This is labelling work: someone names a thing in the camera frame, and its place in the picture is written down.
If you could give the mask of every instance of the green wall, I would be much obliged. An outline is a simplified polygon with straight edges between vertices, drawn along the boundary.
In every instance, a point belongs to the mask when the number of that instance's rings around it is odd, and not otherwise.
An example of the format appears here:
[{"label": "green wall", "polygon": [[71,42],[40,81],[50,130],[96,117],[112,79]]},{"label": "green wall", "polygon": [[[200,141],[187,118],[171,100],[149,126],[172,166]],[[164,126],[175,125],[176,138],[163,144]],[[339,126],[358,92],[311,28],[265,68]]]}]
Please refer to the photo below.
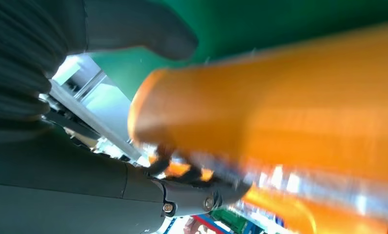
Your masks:
[{"label": "green wall", "polygon": [[154,69],[233,54],[388,20],[388,0],[163,0],[200,40],[190,61],[171,62],[142,48],[94,53],[95,62],[132,99]]}]

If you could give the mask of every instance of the screw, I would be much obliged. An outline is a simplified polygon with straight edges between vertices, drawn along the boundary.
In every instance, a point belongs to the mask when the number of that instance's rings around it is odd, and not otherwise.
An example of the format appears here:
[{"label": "screw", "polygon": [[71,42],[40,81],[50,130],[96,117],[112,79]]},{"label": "screw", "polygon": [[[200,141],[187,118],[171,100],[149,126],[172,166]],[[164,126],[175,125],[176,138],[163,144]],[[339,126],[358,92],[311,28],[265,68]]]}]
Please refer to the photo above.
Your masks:
[{"label": "screw", "polygon": [[171,213],[172,210],[174,209],[174,206],[170,203],[165,203],[162,209],[163,211],[165,211],[165,213]]},{"label": "screw", "polygon": [[207,197],[204,201],[205,211],[210,211],[214,207],[214,199],[212,197]]}]

